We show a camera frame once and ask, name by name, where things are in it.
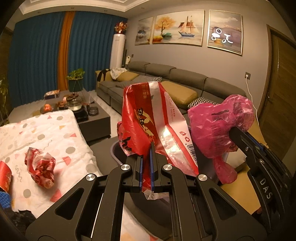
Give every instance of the houndstooth pillow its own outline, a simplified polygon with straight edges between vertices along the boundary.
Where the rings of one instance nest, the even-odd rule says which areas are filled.
[[[198,104],[203,104],[203,103],[211,103],[211,104],[217,104],[214,101],[208,100],[204,97],[199,97],[197,99],[195,99],[194,101],[192,101],[189,105],[188,105],[188,109],[190,109],[191,107],[194,107]]]
[[[152,77],[152,76],[145,76],[145,75],[139,75],[136,78],[133,79],[133,83],[146,83],[146,82],[161,82],[161,77]]]

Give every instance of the white cable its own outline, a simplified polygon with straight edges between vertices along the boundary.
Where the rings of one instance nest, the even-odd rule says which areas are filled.
[[[258,124],[259,124],[258,116],[257,116],[257,112],[258,112],[258,111],[257,111],[256,107],[255,107],[254,104],[253,104],[253,97],[252,97],[252,95],[251,95],[251,93],[250,93],[247,79],[248,79],[248,76],[246,76],[247,89],[248,89],[249,95],[251,96],[252,105],[253,105],[254,109],[256,110],[256,119],[257,119],[257,122],[258,122]]]

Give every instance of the blue gripper pad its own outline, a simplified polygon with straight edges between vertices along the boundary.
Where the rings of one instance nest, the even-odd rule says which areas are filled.
[[[149,151],[149,162],[150,162],[150,179],[151,179],[151,191],[154,191],[154,168],[152,159],[152,148]]]
[[[140,173],[139,173],[139,188],[142,190],[143,184],[143,156],[141,156],[141,163],[140,163]]]
[[[10,207],[11,198],[8,193],[0,192],[0,204],[3,208]]]
[[[260,143],[254,137],[251,136],[251,134],[249,134],[248,132],[246,132],[246,135],[255,143],[255,145],[257,147],[259,147],[259,149],[261,151],[263,151],[263,146],[261,146]]]

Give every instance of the orange curtain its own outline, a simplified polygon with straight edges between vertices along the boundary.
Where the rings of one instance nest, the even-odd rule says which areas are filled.
[[[72,22],[75,16],[75,11],[66,12],[63,28],[61,32],[61,39],[59,42],[59,57],[57,66],[57,86],[61,91],[68,89],[68,52],[69,52],[69,39],[72,27]]]

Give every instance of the gray wall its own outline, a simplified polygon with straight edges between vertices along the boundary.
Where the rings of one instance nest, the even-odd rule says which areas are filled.
[[[205,27],[202,47],[174,44],[150,44],[135,46],[138,20],[169,12],[194,9],[205,10]],[[243,19],[242,56],[207,47],[207,28],[209,10],[236,12]],[[283,32],[293,39],[284,20],[275,8],[265,0],[258,0],[252,8],[225,2],[201,1],[191,5],[168,7],[147,12],[128,20],[126,49],[128,55],[134,54],[132,61],[147,61],[157,64],[168,64],[221,79],[238,86],[247,93],[244,79],[245,72],[251,74],[249,89],[256,107],[261,101],[268,64],[268,36],[266,24]]]

